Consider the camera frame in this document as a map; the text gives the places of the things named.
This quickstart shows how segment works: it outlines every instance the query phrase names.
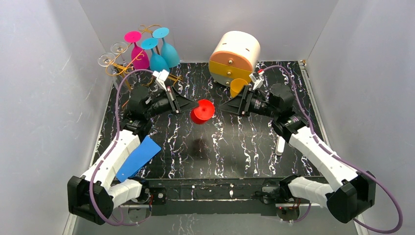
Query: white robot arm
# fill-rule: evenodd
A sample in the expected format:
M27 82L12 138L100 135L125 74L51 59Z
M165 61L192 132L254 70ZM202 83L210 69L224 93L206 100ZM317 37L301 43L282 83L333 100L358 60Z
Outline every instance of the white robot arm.
M375 182L331 156L335 152L313 134L308 123L294 111L291 89L284 84L274 84L267 98L254 88L245 86L219 109L238 116L249 116L252 112L271 117L278 137L303 153L328 182L322 184L292 175L280 181L279 189L272 194L274 199L307 199L327 207L343 223L372 207Z
M81 177L72 176L68 181L70 213L101 225L105 223L102 215L108 219L114 208L140 196L142 184L139 181L127 179L115 186L111 186L111 183L128 156L147 136L151 129L150 118L169 111L180 114L199 106L197 102L180 95L174 87L166 87L164 82L168 75L169 72L164 70L153 73L160 87L155 97L149 96L146 87L137 86L131 91L125 116L120 122L122 131L119 132L118 140L113 140L102 157ZM94 209L90 197L89 185L92 180L93 198L101 216Z

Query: purple cable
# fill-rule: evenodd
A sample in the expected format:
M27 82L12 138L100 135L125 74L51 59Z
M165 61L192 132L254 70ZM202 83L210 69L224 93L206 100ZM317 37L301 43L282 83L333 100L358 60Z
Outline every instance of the purple cable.
M302 221L308 215L308 213L310 212L310 209L311 209L311 202L308 204L308 208L307 208L307 211L305 212L305 214L303 216L301 216L301 218L299 218L297 220L294 220L293 222L295 223L295 222Z
M140 70L134 70L131 73L127 74L122 81L120 82L118 89L117 89L117 93L116 93L116 97L115 97L115 122L116 122L116 135L115 135L115 142L113 144L113 146L111 146L110 150L108 150L108 152L105 154L104 156L104 160L107 159L107 157L109 156L109 154L113 151L113 149L115 148L117 142L118 142L118 138L119 138L119 130L120 130L120 126L119 126L119 112L118 112L118 104L119 104L119 91L121 90L122 84L124 83L125 80L127 80L127 78L132 75L135 72L139 72L139 71L147 71L150 73L153 73L153 71L151 70L144 70L144 69L140 69ZM91 181L90 181L90 185L89 185L89 191L90 191L90 199L91 199L91 203L93 208L95 209L96 213L99 215L99 217L101 217L102 220L104 220L106 223L113 225L113 226L120 226L120 225L136 225L136 223L134 224L125 224L122 220L124 218L124 215L121 212L121 218L122 220L119 222L113 222L109 219L107 219L105 217L105 215L101 212L101 210L99 209L96 201L95 201L95 197L93 196L93 181L95 179L96 173L98 172L99 168L101 167L102 163L104 162L104 160L100 161L98 163L98 165L96 166L95 170L93 171L93 174L91 176Z
M373 176L371 176L370 174L368 174L367 172L365 172L364 170L362 170L361 168L359 168L359 167L356 167L356 166L354 166L353 164L351 164L351 163L349 163L349 162L347 162L347 161L345 161L345 160L343 160L343 159L341 159L339 156L337 156L337 154L334 154L334 153L332 153L330 150L328 150L326 147L324 147L324 145L322 145L321 143L320 143L320 141L319 141L319 138L317 137L317 135L316 135L316 133L314 132L314 128L313 128L313 123L311 122L311 118L305 113L305 110L303 109L303 107L302 107L302 105L301 105L301 103L300 103L300 99L299 99L299 97L298 97L298 94L297 94L297 89L296 89L296 85L295 85L295 83L294 83L294 80L293 80L293 78L291 77L291 74L288 72L288 70L286 69L286 68L284 68L283 66L281 66L281 65L272 65L272 66L269 66L269 67L266 67L266 68L264 68L263 70L264 71L266 71L266 70L269 70L269 69L272 69L272 68L279 68L279 69L281 69L282 70L282 72L284 72L284 73L286 73L287 74L287 77L288 77L288 79L290 80L290 83L291 83L291 85L292 85L292 87L293 87L293 90L294 90L294 96L296 97L296 101L297 101L297 104L298 104L298 106L299 106L299 108L300 108L300 110L301 110L301 112L302 112L302 114L304 115L304 117L307 119L307 122L309 123L309 127L310 127L310 131L311 131L311 133L313 134L313 139L314 139L314 141L319 145L319 147L324 151L324 152L326 152L327 154L329 154L329 155L331 155L334 159L336 159L336 160L338 160L339 162L341 162L341 163L343 163L343 164L346 164L346 165L348 165L349 167L351 167L351 168L354 168L355 170L357 170L357 171L359 171L360 173L362 173L362 174L364 174L365 176L367 176L369 179L371 179L371 180L373 180L377 185L379 185L382 189L383 189L383 191L385 191L385 193L389 196L389 198L392 200L392 202L393 202L393 204L395 205L395 207L396 207L396 210L398 211L398 224L396 225L396 227L395 228L393 228L393 229L391 229L391 230L380 230L380 229L376 229L376 228L373 228L373 227L371 227L371 226L369 226L369 225L366 225L366 224L364 224L364 223L362 223L362 222L360 222L359 220L357 220L356 218L354 218L353 220L356 222L356 223L358 223L359 225L361 225L362 227L364 227L364 228L366 228L366 229L369 229L369 230L371 230L371 231L374 231L374 232L377 232L377 233L380 233L380 234L391 234L391 233L395 233L395 232L397 232L401 227L402 227L402 223L403 223L403 214L402 214L402 209L401 209L401 207L400 207L400 205L398 204L398 201L397 201L397 199L392 195L392 192L391 191L389 191L387 188L386 188L386 186L385 185L383 185L381 182L379 182L376 178L374 178Z

